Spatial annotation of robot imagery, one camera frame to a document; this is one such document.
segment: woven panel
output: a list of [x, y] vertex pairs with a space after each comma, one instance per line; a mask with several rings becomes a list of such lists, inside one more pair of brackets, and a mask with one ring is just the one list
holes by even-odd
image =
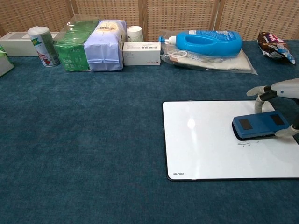
[[209, 29], [215, 0], [148, 0], [148, 37], [157, 41], [161, 30]]
[[138, 0], [75, 0], [78, 13], [101, 20], [119, 19], [128, 26], [139, 25]]
[[60, 31], [71, 17], [65, 0], [0, 0], [0, 26], [5, 33], [33, 26]]
[[299, 1], [226, 0], [218, 29], [239, 31], [243, 40], [256, 40], [261, 31], [293, 39], [299, 30]]

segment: canned drink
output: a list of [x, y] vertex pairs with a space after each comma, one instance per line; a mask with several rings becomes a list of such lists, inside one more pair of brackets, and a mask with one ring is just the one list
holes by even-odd
[[53, 67], [59, 64], [48, 27], [32, 27], [28, 30], [28, 35], [44, 66]]

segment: paper cup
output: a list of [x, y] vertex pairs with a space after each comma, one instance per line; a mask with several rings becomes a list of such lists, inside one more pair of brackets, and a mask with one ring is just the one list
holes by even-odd
[[132, 26], [127, 29], [128, 42], [143, 42], [142, 28], [139, 26]]

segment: green label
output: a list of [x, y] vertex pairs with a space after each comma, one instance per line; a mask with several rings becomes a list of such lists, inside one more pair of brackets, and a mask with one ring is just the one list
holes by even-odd
[[36, 45], [42, 43], [42, 42], [39, 42], [37, 39], [38, 39], [38, 37], [31, 40], [31, 41], [33, 42], [33, 45], [34, 45], [34, 46], [36, 46]]

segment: table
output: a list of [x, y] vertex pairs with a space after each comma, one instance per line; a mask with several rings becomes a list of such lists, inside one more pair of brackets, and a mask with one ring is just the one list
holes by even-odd
[[[288, 41], [299, 60], [299, 41]], [[243, 43], [252, 74], [162, 63], [120, 72], [64, 72], [11, 57], [0, 78], [0, 223], [298, 223], [299, 182], [171, 182], [162, 102], [245, 100], [298, 66]], [[271, 101], [289, 122], [292, 100]]]

